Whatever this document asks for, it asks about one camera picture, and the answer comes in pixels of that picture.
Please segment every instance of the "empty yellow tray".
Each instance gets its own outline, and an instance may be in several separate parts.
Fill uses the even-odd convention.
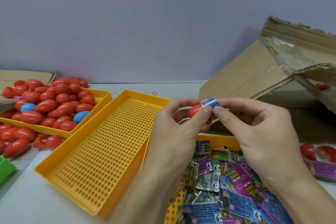
[[[68,138],[73,133],[75,133],[79,128],[81,128],[95,114],[97,114],[101,109],[103,109],[103,107],[105,107],[108,103],[110,103],[112,101],[111,92],[109,92],[109,91],[106,91],[106,90],[93,90],[93,89],[83,89],[83,90],[87,90],[87,91],[91,92],[91,94],[96,99],[96,105],[92,109],[92,111],[70,132],[64,131],[64,130],[60,130],[60,129],[55,129],[55,128],[48,128],[48,127],[44,127],[44,126],[40,126],[40,125],[36,125],[36,124],[28,124],[28,123],[24,123],[24,122],[18,121],[18,120],[11,120],[11,119],[6,119],[6,118],[1,118],[1,114],[3,112],[5,112],[7,110],[10,110],[10,109],[14,109],[15,105],[12,105],[10,108],[8,108],[7,110],[5,110],[2,113],[0,113],[0,121],[2,123],[12,124],[14,126],[21,127],[21,128],[22,127],[31,128],[32,130],[34,130],[36,132],[39,132],[39,133],[53,135],[53,136],[59,135],[59,136],[61,136],[63,138]]]
[[[35,171],[89,214],[105,218],[138,170],[155,114],[169,102],[124,90]]]
[[[197,141],[210,141],[210,149],[216,149],[222,146],[226,146],[229,150],[240,151],[240,146],[237,139],[233,136],[218,136],[218,135],[198,135]],[[185,190],[177,195],[174,201],[171,202],[167,209],[166,220],[164,224],[175,224],[176,217],[178,214],[178,206],[182,205],[184,196],[186,195]]]

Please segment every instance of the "forearm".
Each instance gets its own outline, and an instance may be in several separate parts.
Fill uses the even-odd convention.
[[[278,189],[275,195],[295,224],[335,221],[336,201],[310,174],[298,177],[288,186]]]
[[[173,181],[143,170],[118,211],[115,224],[164,223]]]

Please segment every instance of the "person's right hand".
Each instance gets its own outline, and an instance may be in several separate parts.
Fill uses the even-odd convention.
[[[252,99],[219,99],[213,113],[237,138],[250,166],[275,192],[310,175],[288,110]]]

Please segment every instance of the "hand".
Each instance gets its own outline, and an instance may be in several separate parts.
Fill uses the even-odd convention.
[[[220,99],[218,103],[221,106],[213,113],[237,138],[246,160],[272,192],[311,176],[287,109],[252,99]]]
[[[176,99],[156,114],[144,170],[159,172],[164,179],[183,175],[195,152],[196,136],[210,128],[212,108],[203,107],[189,120],[184,120],[189,109],[180,108],[199,103],[198,99]]]

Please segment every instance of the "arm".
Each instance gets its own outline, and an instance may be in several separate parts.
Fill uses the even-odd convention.
[[[306,167],[289,112],[252,99],[220,99],[213,109],[250,166],[296,224],[335,222],[336,202]]]
[[[115,224],[164,223],[169,202],[195,151],[196,136],[207,130],[212,108],[203,107],[190,120],[197,99],[177,99],[155,116],[146,159],[135,184],[118,211]]]

